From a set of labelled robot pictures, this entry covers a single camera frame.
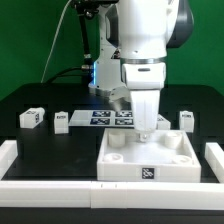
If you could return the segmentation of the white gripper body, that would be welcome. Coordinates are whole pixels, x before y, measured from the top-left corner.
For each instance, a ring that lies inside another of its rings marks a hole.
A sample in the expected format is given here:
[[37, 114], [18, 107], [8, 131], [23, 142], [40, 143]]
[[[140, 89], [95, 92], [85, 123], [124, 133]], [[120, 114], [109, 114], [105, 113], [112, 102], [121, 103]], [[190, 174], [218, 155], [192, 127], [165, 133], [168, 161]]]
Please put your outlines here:
[[160, 91], [164, 87], [166, 64], [123, 64], [122, 78], [130, 91], [134, 128], [138, 132], [156, 129]]

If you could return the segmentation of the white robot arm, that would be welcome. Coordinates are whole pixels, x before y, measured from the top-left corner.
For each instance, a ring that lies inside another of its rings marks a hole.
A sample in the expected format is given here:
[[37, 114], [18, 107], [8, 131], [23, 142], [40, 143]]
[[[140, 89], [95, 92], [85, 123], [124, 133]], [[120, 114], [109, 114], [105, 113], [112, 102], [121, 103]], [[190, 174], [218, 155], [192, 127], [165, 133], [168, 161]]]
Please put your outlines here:
[[189, 0], [109, 0], [99, 7], [100, 55], [89, 90], [131, 103], [134, 129], [145, 142], [156, 130], [160, 91], [169, 48], [183, 45], [193, 32]]

